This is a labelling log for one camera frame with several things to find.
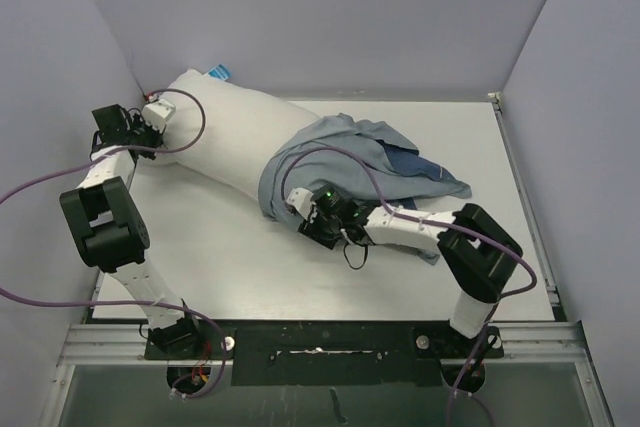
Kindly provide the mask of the blue pillowcase with fish print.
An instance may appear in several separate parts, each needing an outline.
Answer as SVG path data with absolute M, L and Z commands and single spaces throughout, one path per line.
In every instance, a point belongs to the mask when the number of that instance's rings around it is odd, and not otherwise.
M 467 199 L 471 187 L 420 155 L 419 148 L 389 124 L 354 120 L 340 113 L 299 130 L 269 159 L 258 184 L 263 215 L 298 231 L 303 218 L 285 204 L 289 192 L 331 186 L 362 204 L 379 199 L 405 208 L 418 199 Z

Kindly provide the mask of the white pillow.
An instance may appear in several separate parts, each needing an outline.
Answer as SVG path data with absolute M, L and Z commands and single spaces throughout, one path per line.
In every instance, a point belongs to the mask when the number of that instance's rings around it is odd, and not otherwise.
M 319 116 L 269 94 L 190 69 L 162 98 L 176 107 L 163 134 L 181 166 L 258 199 L 261 174 L 275 153 Z

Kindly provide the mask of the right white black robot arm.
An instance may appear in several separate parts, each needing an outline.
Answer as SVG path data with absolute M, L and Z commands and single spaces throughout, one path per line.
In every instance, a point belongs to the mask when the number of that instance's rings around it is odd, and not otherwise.
M 480 332 L 522 255 L 517 242 L 476 204 L 431 213 L 356 201 L 325 187 L 294 189 L 286 205 L 302 217 L 299 232 L 329 249 L 338 243 L 392 245 L 443 258 L 461 289 L 445 331 L 446 346 L 459 356 L 480 345 Z

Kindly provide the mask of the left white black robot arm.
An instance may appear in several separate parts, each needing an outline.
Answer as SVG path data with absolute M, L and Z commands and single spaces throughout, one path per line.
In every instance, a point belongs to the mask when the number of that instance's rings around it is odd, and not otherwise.
M 118 104 L 92 112 L 97 125 L 92 166 L 60 195 L 60 205 L 83 262 L 117 280 L 141 301 L 148 340 L 162 352 L 190 358 L 205 343 L 198 320 L 146 255 L 150 236 L 130 187 L 141 157 L 153 160 L 175 107 L 163 100 L 130 113 Z

